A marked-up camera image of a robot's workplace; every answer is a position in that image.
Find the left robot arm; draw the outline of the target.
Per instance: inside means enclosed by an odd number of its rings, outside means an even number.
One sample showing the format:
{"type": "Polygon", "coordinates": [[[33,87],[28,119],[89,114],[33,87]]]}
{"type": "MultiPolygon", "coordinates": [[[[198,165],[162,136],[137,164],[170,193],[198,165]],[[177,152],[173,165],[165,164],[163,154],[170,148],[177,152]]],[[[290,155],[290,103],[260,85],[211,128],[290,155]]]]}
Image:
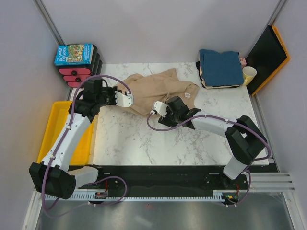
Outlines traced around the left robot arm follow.
{"type": "Polygon", "coordinates": [[[94,75],[83,81],[83,91],[75,92],[69,108],[66,123],[53,147],[40,163],[32,163],[29,172],[37,191],[41,195],[51,195],[68,199],[76,188],[90,184],[101,188],[105,176],[93,166],[84,166],[69,172],[73,153],[93,122],[100,108],[116,105],[116,87],[104,87],[104,75],[94,75]]]}

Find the beige t-shirt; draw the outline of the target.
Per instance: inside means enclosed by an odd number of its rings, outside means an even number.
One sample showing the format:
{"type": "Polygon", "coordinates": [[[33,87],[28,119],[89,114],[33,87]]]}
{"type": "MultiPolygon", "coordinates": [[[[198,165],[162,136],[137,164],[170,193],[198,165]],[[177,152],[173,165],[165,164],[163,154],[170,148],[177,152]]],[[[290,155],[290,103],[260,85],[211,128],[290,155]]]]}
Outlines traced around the beige t-shirt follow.
{"type": "Polygon", "coordinates": [[[200,89],[191,81],[179,80],[175,68],[146,77],[132,74],[123,82],[131,89],[134,99],[134,104],[123,110],[144,117],[149,115],[154,102],[166,102],[175,96],[179,96],[189,109],[194,108],[200,89]]]}

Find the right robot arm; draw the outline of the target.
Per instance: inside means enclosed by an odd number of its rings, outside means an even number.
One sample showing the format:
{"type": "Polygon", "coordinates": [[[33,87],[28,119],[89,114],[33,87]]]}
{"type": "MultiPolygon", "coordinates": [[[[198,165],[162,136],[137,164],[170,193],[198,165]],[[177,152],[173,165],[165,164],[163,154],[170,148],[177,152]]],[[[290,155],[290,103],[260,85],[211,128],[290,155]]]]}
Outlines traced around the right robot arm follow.
{"type": "Polygon", "coordinates": [[[243,115],[238,119],[228,119],[208,114],[201,109],[191,108],[182,99],[175,96],[168,101],[156,101],[153,113],[160,115],[158,122],[170,131],[180,126],[193,130],[204,130],[226,138],[232,157],[223,169],[220,184],[232,188],[237,177],[253,162],[264,148],[268,148],[265,136],[250,117],[243,115]]]}

